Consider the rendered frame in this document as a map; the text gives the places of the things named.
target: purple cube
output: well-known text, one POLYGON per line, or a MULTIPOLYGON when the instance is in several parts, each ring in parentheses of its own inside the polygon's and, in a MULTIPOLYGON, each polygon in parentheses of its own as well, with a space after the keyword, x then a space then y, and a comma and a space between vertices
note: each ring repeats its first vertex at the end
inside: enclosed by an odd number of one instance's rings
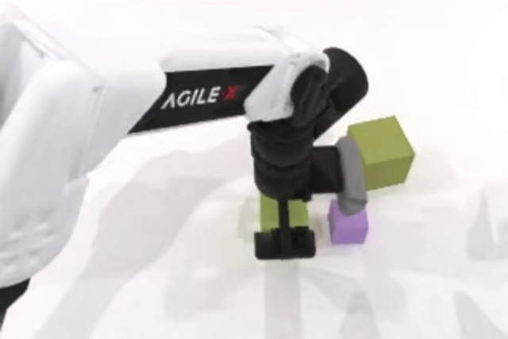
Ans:
POLYGON ((363 208, 357 214, 346 216, 332 200, 328 213, 332 244, 363 244, 368 232, 367 212, 363 208))

